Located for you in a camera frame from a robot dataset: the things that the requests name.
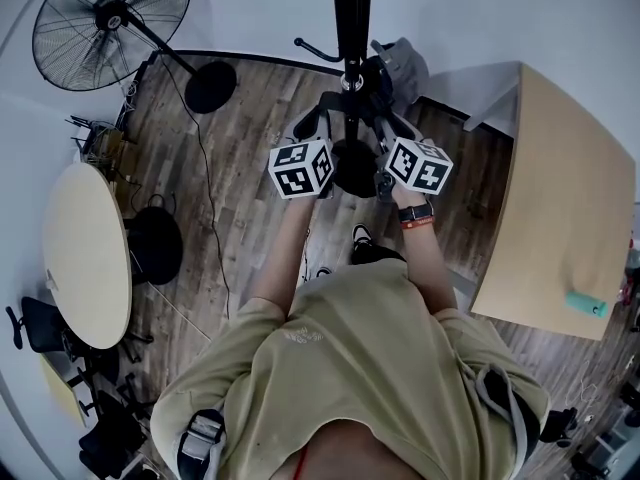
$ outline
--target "teal object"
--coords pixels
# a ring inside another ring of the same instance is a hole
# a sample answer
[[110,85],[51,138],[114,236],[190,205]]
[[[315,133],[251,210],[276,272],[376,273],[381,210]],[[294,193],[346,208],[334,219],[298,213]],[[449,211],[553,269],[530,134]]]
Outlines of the teal object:
[[604,318],[607,314],[607,303],[605,301],[594,299],[584,293],[569,292],[565,301],[568,306],[591,316]]

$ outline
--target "electric fan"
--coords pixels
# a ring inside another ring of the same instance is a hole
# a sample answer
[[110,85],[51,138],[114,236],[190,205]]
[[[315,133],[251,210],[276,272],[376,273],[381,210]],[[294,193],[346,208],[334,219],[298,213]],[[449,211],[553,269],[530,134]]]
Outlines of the electric fan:
[[90,91],[127,77],[160,48],[191,73],[189,108],[213,112],[233,94],[236,73],[220,61],[195,70],[167,45],[188,6],[189,0],[44,0],[33,29],[36,66],[56,87]]

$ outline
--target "strap buckle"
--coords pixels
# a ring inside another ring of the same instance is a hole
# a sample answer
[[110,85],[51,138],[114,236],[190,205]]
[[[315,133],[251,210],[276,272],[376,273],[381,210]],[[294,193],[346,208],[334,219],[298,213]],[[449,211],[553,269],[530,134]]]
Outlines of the strap buckle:
[[220,442],[224,423],[196,414],[189,425],[180,452],[192,459],[204,462],[209,457],[211,447]]

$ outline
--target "black round base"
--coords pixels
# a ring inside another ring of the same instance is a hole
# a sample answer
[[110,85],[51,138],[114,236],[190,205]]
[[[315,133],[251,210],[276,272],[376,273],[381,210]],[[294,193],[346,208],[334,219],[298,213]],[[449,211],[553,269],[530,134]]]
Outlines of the black round base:
[[354,196],[366,199],[376,195],[373,177],[378,166],[376,154],[362,141],[336,142],[331,152],[338,157],[334,183]]
[[127,242],[132,253],[133,284],[166,284],[178,275],[182,263],[182,235],[171,214],[148,206],[126,219]]
[[236,70],[222,61],[211,62],[187,82],[184,99],[196,114],[208,114],[224,105],[236,90]]

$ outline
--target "round table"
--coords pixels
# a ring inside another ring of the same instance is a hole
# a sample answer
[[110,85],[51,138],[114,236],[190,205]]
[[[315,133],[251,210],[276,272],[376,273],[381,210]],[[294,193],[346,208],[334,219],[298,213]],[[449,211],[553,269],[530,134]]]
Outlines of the round table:
[[62,173],[42,243],[47,285],[71,330],[92,347],[116,345],[131,314],[131,263],[120,209],[96,168],[73,164]]

